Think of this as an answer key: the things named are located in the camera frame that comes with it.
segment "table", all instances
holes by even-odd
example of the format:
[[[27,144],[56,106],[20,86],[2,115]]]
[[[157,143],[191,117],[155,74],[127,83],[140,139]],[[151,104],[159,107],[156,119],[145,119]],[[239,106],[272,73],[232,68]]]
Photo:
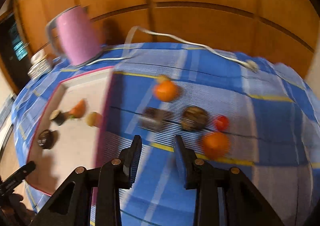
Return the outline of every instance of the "table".
[[[240,60],[255,61],[260,71],[246,68],[200,47],[180,43],[131,44],[135,56],[123,61],[102,61],[75,68],[66,59],[38,81],[30,81],[12,108],[14,143],[20,165],[26,162],[31,139],[44,106],[57,84],[85,71],[115,66],[116,86],[106,137],[114,152],[130,145],[133,135],[143,139],[143,149],[133,189],[121,190],[123,225],[192,225],[195,190],[179,183],[172,140],[181,134],[187,147],[205,158],[198,138],[213,131],[216,115],[230,119],[226,131],[229,154],[210,161],[218,168],[238,166],[269,201],[286,225],[300,225],[320,197],[320,102],[291,68],[263,58],[217,50]],[[119,57],[124,46],[110,48],[101,58]],[[180,97],[160,102],[152,95],[156,77],[173,79]],[[183,132],[180,116],[186,106],[209,113],[202,132]],[[152,133],[139,128],[145,107],[171,113],[165,129]],[[35,211],[48,196],[26,185]],[[94,225],[95,206],[91,211]]]

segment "white plate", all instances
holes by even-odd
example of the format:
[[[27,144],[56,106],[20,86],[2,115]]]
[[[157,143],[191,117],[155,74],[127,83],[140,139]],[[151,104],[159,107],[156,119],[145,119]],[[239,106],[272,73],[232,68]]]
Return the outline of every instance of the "white plate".
[[[28,161],[36,163],[36,169],[26,178],[32,187],[52,195],[76,167],[91,169],[101,165],[98,151],[104,143],[112,74],[112,67],[86,72],[61,81],[54,90],[39,120],[28,154]],[[49,120],[55,109],[67,112],[81,99],[86,101],[86,112],[81,119],[68,119],[61,126]],[[85,117],[92,111],[102,114],[101,128],[86,124]],[[58,136],[51,149],[43,150],[37,138],[45,129],[56,131]]]

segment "tomato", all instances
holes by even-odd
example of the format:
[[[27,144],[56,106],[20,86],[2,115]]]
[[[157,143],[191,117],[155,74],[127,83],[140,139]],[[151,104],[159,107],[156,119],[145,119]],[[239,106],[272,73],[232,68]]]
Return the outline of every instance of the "tomato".
[[[213,125],[217,130],[223,131],[226,130],[229,126],[229,119],[226,116],[218,116],[214,121]]]

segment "white cable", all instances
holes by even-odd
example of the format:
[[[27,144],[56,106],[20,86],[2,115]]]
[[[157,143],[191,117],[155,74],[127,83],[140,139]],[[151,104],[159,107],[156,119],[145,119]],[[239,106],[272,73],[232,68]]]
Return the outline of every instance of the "white cable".
[[[130,31],[128,32],[128,35],[125,39],[125,42],[124,42],[124,50],[123,50],[123,53],[122,53],[122,57],[119,57],[119,58],[104,58],[104,59],[98,59],[98,60],[95,60],[87,65],[91,65],[91,64],[94,64],[96,62],[100,62],[100,61],[107,61],[107,60],[124,60],[124,59],[129,59],[129,58],[132,58],[133,55],[135,54],[135,52],[133,54],[129,54],[129,50],[130,50],[130,44],[131,44],[131,41],[132,41],[132,38],[133,38],[133,35],[134,33],[138,30],[146,33],[146,34],[149,34],[149,35],[161,35],[161,36],[167,36],[167,37],[170,37],[174,40],[177,40],[181,43],[185,43],[185,44],[190,44],[190,45],[195,45],[195,46],[200,46],[200,47],[203,47],[205,49],[207,49],[209,52],[211,53],[214,53],[224,59],[227,59],[227,60],[230,60],[230,61],[233,61],[233,62],[236,62],[248,69],[250,69],[251,71],[253,72],[257,72],[258,70],[258,65],[252,61],[252,60],[248,60],[246,62],[244,61],[241,61],[241,60],[238,60],[238,59],[234,59],[234,58],[230,58],[230,57],[227,57],[227,56],[224,56],[224,55],[221,55],[219,54],[217,51],[213,50],[211,47],[207,46],[207,45],[204,45],[204,44],[199,44],[199,43],[192,43],[192,42],[188,42],[186,40],[183,40],[175,35],[170,35],[170,34],[162,34],[162,33],[157,33],[157,32],[152,32],[150,30],[147,30],[143,27],[139,27],[139,26],[135,26],[135,27],[132,27],[130,29]]]

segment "mug handle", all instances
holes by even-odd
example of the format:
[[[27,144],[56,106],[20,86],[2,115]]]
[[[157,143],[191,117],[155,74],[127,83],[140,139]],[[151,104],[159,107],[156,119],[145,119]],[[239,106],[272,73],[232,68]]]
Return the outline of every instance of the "mug handle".
[[[47,38],[49,40],[49,43],[51,44],[51,46],[53,47],[53,51],[58,55],[58,56],[63,56],[64,54],[62,52],[59,51],[59,49],[57,48],[55,42],[54,42],[54,38],[52,36],[52,29],[56,28],[56,16],[54,19],[52,19],[45,27],[46,33],[47,33]]]

